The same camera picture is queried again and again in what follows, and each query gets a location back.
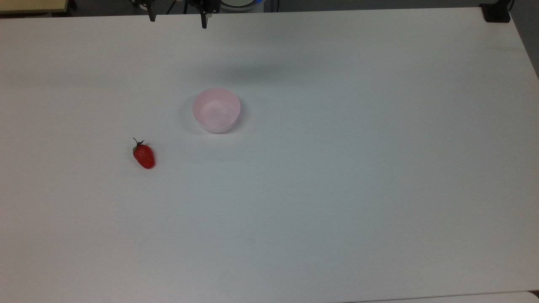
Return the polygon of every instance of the pink bowl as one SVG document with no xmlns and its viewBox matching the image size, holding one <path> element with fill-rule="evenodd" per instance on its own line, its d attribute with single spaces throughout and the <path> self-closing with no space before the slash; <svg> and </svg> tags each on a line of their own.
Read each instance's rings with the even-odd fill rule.
<svg viewBox="0 0 539 303">
<path fill-rule="evenodd" d="M 225 88 L 209 88 L 193 102 L 193 115 L 210 133 L 230 130 L 238 121 L 241 106 L 238 96 Z"/>
</svg>

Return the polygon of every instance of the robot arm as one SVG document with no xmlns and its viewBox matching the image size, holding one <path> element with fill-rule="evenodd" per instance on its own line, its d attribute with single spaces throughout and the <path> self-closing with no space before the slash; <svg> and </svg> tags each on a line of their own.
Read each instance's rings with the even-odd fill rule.
<svg viewBox="0 0 539 303">
<path fill-rule="evenodd" d="M 202 28 L 206 28 L 208 26 L 208 15 L 211 17 L 211 14 L 218 13 L 221 8 L 221 0 L 184 0 L 189 5 L 196 8 L 201 15 L 202 19 Z M 155 21 L 155 8 L 153 7 L 153 3 L 155 0 L 131 0 L 131 2 L 134 5 L 140 5 L 141 7 L 148 10 L 148 15 L 150 16 L 150 21 Z"/>
</svg>

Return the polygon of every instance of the floor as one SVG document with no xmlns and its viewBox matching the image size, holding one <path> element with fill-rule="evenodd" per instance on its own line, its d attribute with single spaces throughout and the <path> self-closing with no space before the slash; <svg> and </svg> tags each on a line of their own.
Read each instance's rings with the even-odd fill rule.
<svg viewBox="0 0 539 303">
<path fill-rule="evenodd" d="M 138 6 L 133 6 L 130 0 L 76 1 L 78 8 L 73 11 L 75 17 L 147 14 Z M 291 12 L 477 7 L 480 3 L 493 3 L 494 0 L 266 0 L 264 11 L 275 12 L 278 2 L 280 2 L 279 12 Z M 157 14 L 165 14 L 171 3 L 172 0 L 156 0 L 154 6 Z M 189 8 L 189 13 L 196 13 L 194 8 Z M 170 13 L 183 13 L 183 3 L 178 2 Z M 539 75 L 539 0 L 515 0 L 511 14 L 535 72 Z"/>
</svg>

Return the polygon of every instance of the white table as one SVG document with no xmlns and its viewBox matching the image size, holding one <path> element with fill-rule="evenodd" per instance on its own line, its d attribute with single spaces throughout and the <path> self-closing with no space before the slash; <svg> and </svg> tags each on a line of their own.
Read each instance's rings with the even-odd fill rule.
<svg viewBox="0 0 539 303">
<path fill-rule="evenodd" d="M 539 81 L 512 22 L 147 19 L 0 20 L 1 302 L 539 289 Z M 242 101 L 230 134 L 191 115 L 215 86 Z"/>
</svg>

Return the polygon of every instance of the strawberry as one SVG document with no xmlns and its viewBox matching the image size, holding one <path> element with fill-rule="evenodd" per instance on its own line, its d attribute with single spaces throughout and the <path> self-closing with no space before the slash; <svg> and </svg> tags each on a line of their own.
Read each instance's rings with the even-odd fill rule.
<svg viewBox="0 0 539 303">
<path fill-rule="evenodd" d="M 148 145 L 142 144 L 143 142 L 144 140 L 136 143 L 133 148 L 133 156 L 142 167 L 150 169 L 155 165 L 154 152 Z"/>
</svg>

